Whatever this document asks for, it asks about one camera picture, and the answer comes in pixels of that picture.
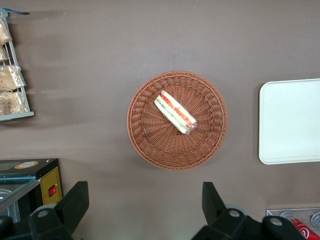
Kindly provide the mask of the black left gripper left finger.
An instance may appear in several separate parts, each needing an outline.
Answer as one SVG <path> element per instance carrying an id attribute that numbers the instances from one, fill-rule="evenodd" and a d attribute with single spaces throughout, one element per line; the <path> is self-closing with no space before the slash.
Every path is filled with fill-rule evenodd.
<path id="1" fill-rule="evenodd" d="M 71 240 L 89 208 L 87 181 L 77 182 L 53 207 L 42 206 L 29 217 L 33 240 Z"/>

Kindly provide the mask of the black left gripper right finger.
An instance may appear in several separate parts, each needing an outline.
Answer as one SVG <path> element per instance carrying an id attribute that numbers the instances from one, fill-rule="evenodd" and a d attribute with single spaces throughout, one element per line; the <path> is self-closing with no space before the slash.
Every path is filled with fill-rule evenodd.
<path id="1" fill-rule="evenodd" d="M 202 184 L 202 211 L 207 225 L 194 240 L 261 240 L 262 224 L 236 208 L 227 208 L 212 182 Z"/>

